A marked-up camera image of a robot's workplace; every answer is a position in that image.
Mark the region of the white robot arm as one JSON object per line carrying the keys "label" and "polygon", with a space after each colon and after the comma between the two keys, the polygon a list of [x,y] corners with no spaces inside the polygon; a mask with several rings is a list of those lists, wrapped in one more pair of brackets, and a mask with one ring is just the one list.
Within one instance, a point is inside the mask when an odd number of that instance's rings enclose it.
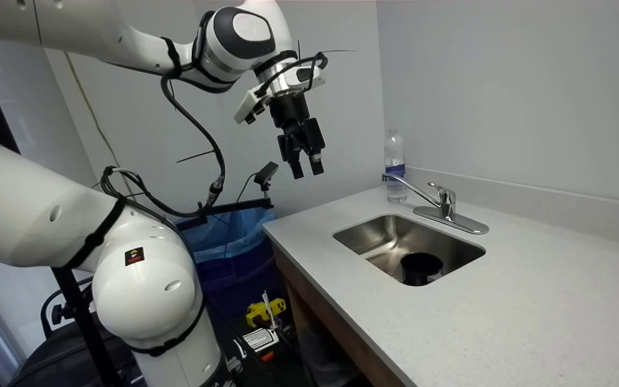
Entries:
{"label": "white robot arm", "polygon": [[[321,84],[324,53],[299,56],[275,0],[208,10],[189,43],[137,30],[117,0],[0,0],[0,41],[97,61],[225,93],[251,72],[235,119],[269,111],[281,160],[322,167],[324,140],[303,94]],[[196,264],[177,230],[122,196],[80,186],[0,147],[0,262],[92,275],[102,324],[133,352],[148,387],[218,387],[225,361],[206,315]]]}

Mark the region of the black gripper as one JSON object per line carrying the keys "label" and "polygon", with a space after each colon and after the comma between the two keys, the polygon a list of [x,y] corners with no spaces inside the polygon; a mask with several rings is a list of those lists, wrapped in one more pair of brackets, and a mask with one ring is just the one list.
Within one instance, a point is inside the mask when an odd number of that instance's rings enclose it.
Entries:
{"label": "black gripper", "polygon": [[289,162],[293,177],[303,178],[299,151],[307,152],[311,175],[324,175],[322,134],[319,121],[309,117],[303,94],[280,96],[271,102],[271,117],[281,131],[278,138],[281,158]]}

